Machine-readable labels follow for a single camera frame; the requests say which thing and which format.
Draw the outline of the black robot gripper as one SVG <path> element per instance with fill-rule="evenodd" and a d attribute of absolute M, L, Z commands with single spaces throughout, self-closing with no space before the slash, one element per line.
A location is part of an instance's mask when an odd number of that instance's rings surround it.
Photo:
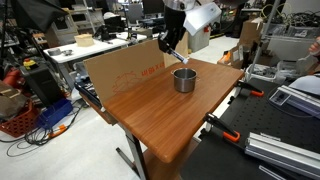
<path fill-rule="evenodd" d="M 183 38 L 186 29 L 183 27 L 185 12 L 176 11 L 169 7 L 164 8 L 165 31 L 158 40 L 159 49 L 163 53 L 170 53 L 170 48 L 175 49 Z"/>

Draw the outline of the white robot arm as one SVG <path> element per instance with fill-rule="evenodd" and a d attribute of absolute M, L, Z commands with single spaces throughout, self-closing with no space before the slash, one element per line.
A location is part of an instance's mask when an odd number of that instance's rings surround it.
<path fill-rule="evenodd" d="M 186 31 L 195 35 L 221 14 L 214 3 L 197 5 L 196 0 L 162 0 L 165 30 L 158 36 L 159 49 L 171 54 Z"/>

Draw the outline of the person's hand at right edge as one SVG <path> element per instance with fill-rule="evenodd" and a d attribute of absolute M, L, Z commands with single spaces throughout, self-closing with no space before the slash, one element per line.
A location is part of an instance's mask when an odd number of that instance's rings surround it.
<path fill-rule="evenodd" d="M 318 36 L 315 42 L 309 47 L 309 53 L 313 56 L 320 54 L 320 36 Z"/>

